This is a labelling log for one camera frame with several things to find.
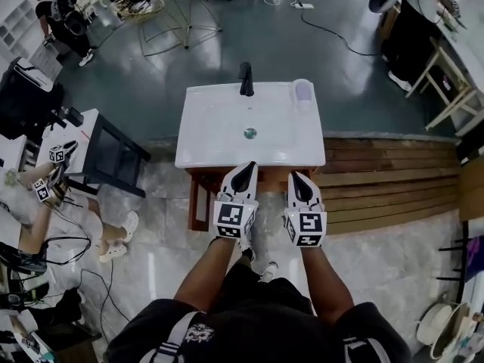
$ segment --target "gray floor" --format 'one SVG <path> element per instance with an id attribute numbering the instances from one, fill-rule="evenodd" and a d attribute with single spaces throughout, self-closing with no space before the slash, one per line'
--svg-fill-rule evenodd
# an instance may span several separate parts
<path id="1" fill-rule="evenodd" d="M 121 225 L 131 209 L 140 216 L 129 252 L 114 260 L 111 295 L 128 318 L 153 299 L 172 298 L 215 237 L 213 228 L 210 233 L 187 230 L 190 179 L 185 171 L 170 162 L 150 163 L 142 171 L 139 185 L 147 192 L 144 200 L 109 186 L 103 186 L 98 198 L 105 222 Z M 254 270 L 261 272 L 267 262 L 276 261 L 280 267 L 278 277 L 289 279 L 308 296 L 300 251 L 290 243 L 282 225 L 284 195 L 261 194 L 257 200 L 260 205 L 252 230 L 257 254 Z M 355 303 L 375 303 L 416 352 L 421 347 L 415 339 L 417 320 L 447 289 L 453 291 L 450 300 L 455 295 L 455 283 L 437 281 L 435 277 L 453 275 L 451 270 L 457 267 L 460 253 L 438 249 L 451 246 L 452 240 L 460 236 L 458 212 L 452 211 L 405 225 L 328 236 L 323 249 Z M 49 248 L 49 252 L 48 258 L 52 259 L 56 250 Z M 57 257 L 68 259 L 75 253 L 78 251 Z M 236 248 L 232 262 L 239 256 Z M 48 295 L 78 286 L 81 268 L 101 274 L 110 283 L 110 263 L 101 264 L 93 246 L 75 264 L 51 267 L 48 274 L 54 283 Z M 87 298 L 82 310 L 88 325 L 101 330 L 100 310 L 106 288 L 100 278 L 85 273 L 81 289 Z M 104 332 L 111 340 L 124 328 L 126 320 L 109 300 L 102 314 Z M 105 340 L 96 342 L 99 357 L 105 347 Z"/>
<path id="2" fill-rule="evenodd" d="M 368 10 L 368 0 L 301 1 L 315 6 L 305 13 L 307 20 L 337 31 L 354 49 L 379 50 L 379 15 Z M 432 90 L 405 100 L 403 91 L 387 78 L 380 57 L 349 52 L 337 37 L 305 25 L 301 11 L 289 3 L 283 0 L 272 7 L 263 0 L 210 0 L 222 33 L 188 50 L 180 47 L 148 58 L 141 53 L 138 26 L 126 23 L 87 66 L 79 68 L 76 55 L 66 59 L 59 77 L 67 91 L 66 103 L 79 110 L 98 108 L 136 141 L 175 136 L 185 89 L 237 82 L 240 63 L 249 61 L 255 81 L 314 82 L 324 131 L 453 135 L 449 119 L 430 134 L 425 132 L 424 126 L 443 106 Z M 194 19 L 210 24 L 201 3 L 194 6 Z M 158 19 L 146 23 L 148 38 L 159 27 Z M 97 20 L 91 33 L 92 42 L 98 44 L 110 29 Z M 172 43 L 172 37 L 159 36 L 144 45 L 144 52 Z"/>

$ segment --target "power strip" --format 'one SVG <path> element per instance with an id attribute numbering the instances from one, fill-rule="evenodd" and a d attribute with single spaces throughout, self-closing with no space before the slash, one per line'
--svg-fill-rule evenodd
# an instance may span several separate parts
<path id="1" fill-rule="evenodd" d="M 294 4 L 295 9 L 315 9 L 313 4 L 301 4 L 299 3 Z"/>

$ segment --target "drain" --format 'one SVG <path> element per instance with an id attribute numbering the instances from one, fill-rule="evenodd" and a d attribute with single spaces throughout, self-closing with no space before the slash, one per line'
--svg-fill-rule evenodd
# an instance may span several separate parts
<path id="1" fill-rule="evenodd" d="M 257 131 L 254 128 L 247 128 L 244 130 L 244 136 L 245 138 L 252 140 L 257 136 Z"/>

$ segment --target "white shoe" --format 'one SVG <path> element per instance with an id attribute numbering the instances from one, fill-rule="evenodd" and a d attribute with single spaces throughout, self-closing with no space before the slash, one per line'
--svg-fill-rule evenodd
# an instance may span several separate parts
<path id="1" fill-rule="evenodd" d="M 94 57 L 93 54 L 87 54 L 80 62 L 79 62 L 79 65 L 81 67 L 85 66 L 91 59 L 92 57 Z"/>
<path id="2" fill-rule="evenodd" d="M 268 283 L 274 280 L 276 273 L 278 272 L 279 265 L 275 262 L 270 262 L 266 267 L 265 271 L 261 274 L 259 282 Z"/>
<path id="3" fill-rule="evenodd" d="M 136 231 L 139 225 L 139 216 L 136 211 L 130 211 L 126 216 L 126 220 L 121 225 L 122 228 L 126 230 L 126 238 L 122 238 L 121 240 L 127 244 L 132 238 L 133 233 Z"/>
<path id="4" fill-rule="evenodd" d="M 121 257 L 128 251 L 128 248 L 125 244 L 121 243 L 114 243 L 109 246 L 106 254 L 99 256 L 99 261 L 102 263 L 109 262 L 113 258 Z"/>
<path id="5" fill-rule="evenodd" d="M 252 231 L 249 230 L 247 235 L 242 235 L 241 239 L 237 239 L 237 245 L 240 247 L 240 251 L 243 253 L 247 249 L 252 250 L 251 262 L 256 260 L 256 252 L 254 251 L 254 246 L 252 245 Z"/>
<path id="6" fill-rule="evenodd" d="M 409 92 L 411 90 L 411 84 L 406 82 L 406 81 L 402 81 L 401 79 L 397 78 L 395 76 L 394 73 L 392 73 L 391 71 L 388 72 L 388 77 L 394 82 L 396 83 L 398 86 L 400 86 L 400 88 L 402 90 L 405 90 L 406 92 Z"/>
<path id="7" fill-rule="evenodd" d="M 79 295 L 79 297 L 81 298 L 81 303 L 80 304 L 85 304 L 85 296 L 84 296 L 84 293 L 81 292 L 79 289 L 76 289 L 77 291 L 77 294 Z"/>

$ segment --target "sink basin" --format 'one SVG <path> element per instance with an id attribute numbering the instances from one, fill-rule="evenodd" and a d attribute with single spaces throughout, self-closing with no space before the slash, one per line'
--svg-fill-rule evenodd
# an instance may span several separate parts
<path id="1" fill-rule="evenodd" d="M 318 105 L 303 106 L 292 82 L 254 83 L 254 96 L 239 94 L 240 83 L 187 89 L 175 164 L 178 168 L 238 166 L 322 166 L 324 143 Z"/>

